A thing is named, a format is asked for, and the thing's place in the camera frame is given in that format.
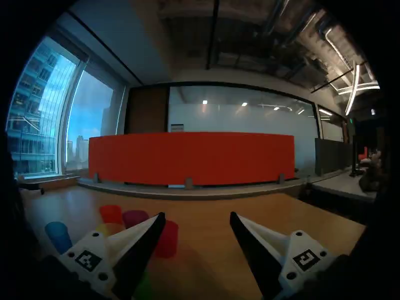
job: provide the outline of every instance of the red cup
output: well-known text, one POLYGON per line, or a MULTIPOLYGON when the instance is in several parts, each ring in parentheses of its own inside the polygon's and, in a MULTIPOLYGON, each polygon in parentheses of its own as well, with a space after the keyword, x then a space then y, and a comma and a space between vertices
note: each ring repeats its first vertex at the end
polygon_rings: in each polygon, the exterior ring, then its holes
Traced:
POLYGON ((122 210, 119 205, 104 205, 100 207, 99 211, 104 223, 124 225, 122 210))
POLYGON ((144 210, 128 210, 122 214, 122 220, 126 229, 131 228, 143 221, 146 221, 149 215, 144 210))
POLYGON ((169 259, 177 253, 178 248, 178 229, 175 222, 166 221, 165 227, 159 237, 154 254, 158 258, 169 259))

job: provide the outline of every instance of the table surface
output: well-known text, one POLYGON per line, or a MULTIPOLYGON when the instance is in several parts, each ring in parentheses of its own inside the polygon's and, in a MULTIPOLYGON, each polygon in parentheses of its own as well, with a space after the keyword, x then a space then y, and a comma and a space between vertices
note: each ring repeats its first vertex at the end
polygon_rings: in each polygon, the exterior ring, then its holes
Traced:
POLYGON ((114 195, 80 186, 24 197, 28 221, 46 254, 56 254, 44 227, 67 225, 72 243, 102 223, 99 207, 165 212, 179 225, 175 257, 152 257, 147 266, 154 299, 255 299, 261 293, 229 225, 231 211, 285 235, 304 230, 332 253, 349 254, 364 226, 286 194, 249 198, 174 201, 114 195))
POLYGON ((329 192, 339 196, 373 202, 377 196, 376 192, 364 192, 360 185, 360 176, 349 176, 351 171, 334 176, 329 179, 314 182, 312 185, 321 191, 329 192))

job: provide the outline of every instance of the red chair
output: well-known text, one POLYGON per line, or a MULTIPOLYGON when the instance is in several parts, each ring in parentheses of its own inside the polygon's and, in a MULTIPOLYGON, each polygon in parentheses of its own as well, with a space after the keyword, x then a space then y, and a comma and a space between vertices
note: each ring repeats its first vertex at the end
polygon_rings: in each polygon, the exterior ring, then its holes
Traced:
POLYGON ((358 160, 361 161, 363 159, 366 159, 368 157, 368 149, 367 147, 364 147, 364 153, 358 155, 358 160))

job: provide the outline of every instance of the glass window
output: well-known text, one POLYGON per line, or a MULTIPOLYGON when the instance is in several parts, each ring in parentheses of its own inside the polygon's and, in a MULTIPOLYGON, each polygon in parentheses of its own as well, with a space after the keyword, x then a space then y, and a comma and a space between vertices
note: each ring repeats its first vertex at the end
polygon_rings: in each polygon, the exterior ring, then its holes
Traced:
POLYGON ((17 175, 57 172, 57 132, 78 59, 46 37, 26 64, 7 119, 9 149, 17 175), (47 62, 47 69, 42 68, 47 62))
POLYGON ((321 119, 323 139, 348 143, 346 120, 340 115, 321 106, 319 106, 318 110, 321 119))
POLYGON ((316 116, 311 104, 274 93, 226 86, 171 87, 168 131, 294 136, 296 176, 315 174, 316 116))
POLYGON ((110 134, 107 128, 110 126, 108 115, 113 93, 111 87, 87 71, 83 71, 69 115, 66 142, 67 170, 87 169, 89 138, 110 134))

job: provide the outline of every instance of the gray partition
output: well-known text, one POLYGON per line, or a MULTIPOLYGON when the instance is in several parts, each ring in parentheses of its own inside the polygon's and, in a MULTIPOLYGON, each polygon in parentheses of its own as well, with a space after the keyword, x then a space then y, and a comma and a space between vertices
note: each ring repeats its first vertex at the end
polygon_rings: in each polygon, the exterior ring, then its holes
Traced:
POLYGON ((321 176, 351 166, 352 144, 329 139, 315 139, 315 173, 321 176))

